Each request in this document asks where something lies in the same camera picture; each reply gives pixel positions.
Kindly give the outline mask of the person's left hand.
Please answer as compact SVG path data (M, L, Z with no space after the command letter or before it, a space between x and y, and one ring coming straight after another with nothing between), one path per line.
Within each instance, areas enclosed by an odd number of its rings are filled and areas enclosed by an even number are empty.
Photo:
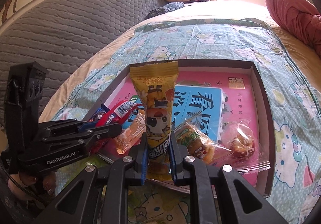
M57 187L57 176L55 171L51 171L46 175L40 175L38 177L29 176L26 173L18 173L17 175L11 175L13 180L19 184L22 188L35 188L34 193L40 192L38 197L43 200L52 199L55 197L55 190ZM19 188L12 180L8 180L9 190L20 200L28 201L33 200L33 197L25 193Z

